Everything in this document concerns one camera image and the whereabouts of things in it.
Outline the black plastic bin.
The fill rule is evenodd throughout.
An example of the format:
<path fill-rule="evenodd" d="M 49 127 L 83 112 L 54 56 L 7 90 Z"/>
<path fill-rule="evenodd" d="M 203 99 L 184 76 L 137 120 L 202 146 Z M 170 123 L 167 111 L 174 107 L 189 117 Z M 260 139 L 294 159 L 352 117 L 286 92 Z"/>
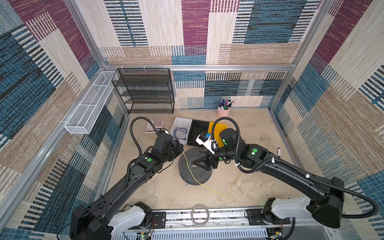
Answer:
<path fill-rule="evenodd" d="M 207 121 L 192 120 L 190 131 L 188 134 L 187 145 L 193 147 L 200 147 L 200 145 L 196 142 L 196 138 L 202 132 L 207 133 L 209 125 L 210 122 Z"/>

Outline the pink metal pen bucket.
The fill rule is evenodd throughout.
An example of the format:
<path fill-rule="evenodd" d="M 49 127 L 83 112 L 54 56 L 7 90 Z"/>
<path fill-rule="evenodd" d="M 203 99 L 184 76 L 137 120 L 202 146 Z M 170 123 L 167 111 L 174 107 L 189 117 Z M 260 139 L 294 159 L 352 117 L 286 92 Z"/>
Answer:
<path fill-rule="evenodd" d="M 231 113 L 231 108 L 228 108 L 227 106 L 218 107 L 217 118 L 229 117 L 230 113 Z"/>

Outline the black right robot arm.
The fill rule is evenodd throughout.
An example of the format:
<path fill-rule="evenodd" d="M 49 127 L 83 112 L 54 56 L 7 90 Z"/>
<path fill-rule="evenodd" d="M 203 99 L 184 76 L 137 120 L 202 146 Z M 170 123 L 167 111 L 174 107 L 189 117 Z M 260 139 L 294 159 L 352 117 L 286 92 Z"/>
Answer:
<path fill-rule="evenodd" d="M 222 147 L 219 147 L 213 131 L 203 131 L 196 137 L 196 142 L 207 149 L 205 157 L 194 162 L 197 166 L 208 171 L 217 168 L 219 162 L 235 161 L 236 167 L 244 174 L 261 172 L 270 175 L 306 196 L 303 202 L 270 198 L 263 210 L 266 221 L 311 216 L 318 223 L 337 229 L 342 219 L 364 219 L 378 213 L 379 205 L 374 200 L 345 189 L 343 180 L 317 176 L 290 164 L 260 145 L 247 144 L 241 137 L 236 121 L 229 117 L 226 119 L 235 128 L 220 132 L 219 137 L 224 144 Z M 345 194 L 368 202 L 372 209 L 362 214 L 343 214 Z"/>

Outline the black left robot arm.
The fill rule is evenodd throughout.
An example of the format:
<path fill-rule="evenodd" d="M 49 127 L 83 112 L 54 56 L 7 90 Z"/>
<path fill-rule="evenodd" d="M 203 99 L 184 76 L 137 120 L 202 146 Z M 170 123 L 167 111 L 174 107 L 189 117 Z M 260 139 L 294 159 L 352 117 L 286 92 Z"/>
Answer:
<path fill-rule="evenodd" d="M 111 240 L 132 227 L 151 222 L 151 209 L 140 203 L 119 213 L 127 199 L 160 172 L 166 162 L 176 159 L 184 151 L 179 140 L 165 130 L 156 131 L 155 144 L 130 161 L 127 173 L 109 191 L 87 207 L 78 206 L 67 227 L 71 240 Z"/>

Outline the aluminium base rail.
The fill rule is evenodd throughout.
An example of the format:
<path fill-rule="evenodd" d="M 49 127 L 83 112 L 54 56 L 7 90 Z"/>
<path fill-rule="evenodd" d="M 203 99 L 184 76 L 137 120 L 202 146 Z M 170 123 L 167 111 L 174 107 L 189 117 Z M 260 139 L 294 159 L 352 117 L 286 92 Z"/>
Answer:
<path fill-rule="evenodd" d="M 266 224 L 262 207 L 154 210 L 147 229 L 131 228 L 117 240 L 337 240 L 338 235 L 306 218 Z"/>

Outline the yellow plastic bin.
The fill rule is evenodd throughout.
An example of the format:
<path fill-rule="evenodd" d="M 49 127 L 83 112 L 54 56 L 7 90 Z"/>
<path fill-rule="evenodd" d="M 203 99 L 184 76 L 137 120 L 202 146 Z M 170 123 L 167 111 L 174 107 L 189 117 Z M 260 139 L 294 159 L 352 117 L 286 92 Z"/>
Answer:
<path fill-rule="evenodd" d="M 213 124 L 214 124 L 214 122 L 210 122 L 209 128 L 208 128 L 208 133 L 212 132 Z M 220 133 L 225 129 L 227 129 L 227 125 L 225 125 L 225 124 L 216 124 L 216 126 L 215 126 L 214 137 L 215 137 L 216 141 L 218 142 L 219 147 L 224 146 L 224 144 L 220 138 Z"/>

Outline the white plastic bin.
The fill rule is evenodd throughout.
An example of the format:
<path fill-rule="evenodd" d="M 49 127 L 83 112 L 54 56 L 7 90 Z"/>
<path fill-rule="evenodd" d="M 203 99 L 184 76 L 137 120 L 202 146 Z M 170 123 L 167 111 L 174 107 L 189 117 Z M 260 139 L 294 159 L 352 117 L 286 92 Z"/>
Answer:
<path fill-rule="evenodd" d="M 171 135 L 181 144 L 186 145 L 190 131 L 192 119 L 176 117 L 171 128 Z"/>

